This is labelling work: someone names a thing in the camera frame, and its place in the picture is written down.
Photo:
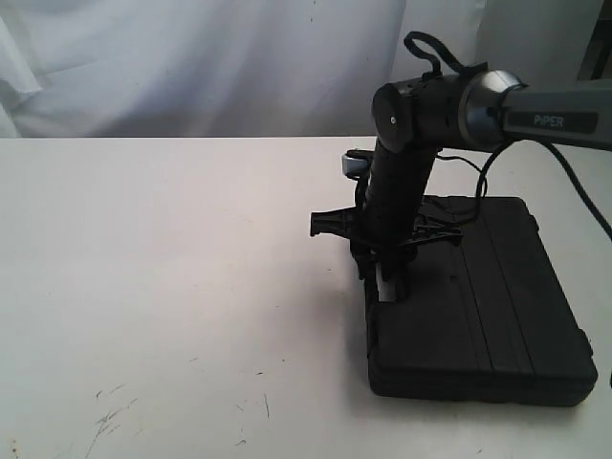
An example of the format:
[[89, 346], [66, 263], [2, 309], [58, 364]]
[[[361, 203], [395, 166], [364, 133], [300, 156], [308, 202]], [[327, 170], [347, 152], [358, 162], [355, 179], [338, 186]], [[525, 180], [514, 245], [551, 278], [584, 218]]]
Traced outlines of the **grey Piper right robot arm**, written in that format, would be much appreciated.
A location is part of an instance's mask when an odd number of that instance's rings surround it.
[[564, 145], [611, 146], [609, 88], [543, 91], [505, 71], [388, 83], [375, 93], [371, 113], [374, 149], [353, 149], [342, 158], [344, 175], [356, 184], [355, 204], [315, 212], [310, 221], [312, 235], [333, 234], [350, 242], [361, 279], [375, 266], [391, 279], [419, 247], [461, 242], [461, 220], [439, 220], [421, 211], [442, 150], [485, 152], [495, 159], [522, 141], [552, 153]]

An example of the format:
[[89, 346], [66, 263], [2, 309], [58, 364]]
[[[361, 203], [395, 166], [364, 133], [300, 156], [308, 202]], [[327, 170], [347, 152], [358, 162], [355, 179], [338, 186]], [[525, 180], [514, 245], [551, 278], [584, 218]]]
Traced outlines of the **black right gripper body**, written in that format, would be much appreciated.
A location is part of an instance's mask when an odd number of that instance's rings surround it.
[[376, 142], [369, 171], [356, 182], [355, 205], [310, 217], [310, 235], [332, 234], [374, 252], [411, 250], [436, 242], [457, 246], [462, 233], [441, 224], [418, 225], [437, 147], [393, 153]]

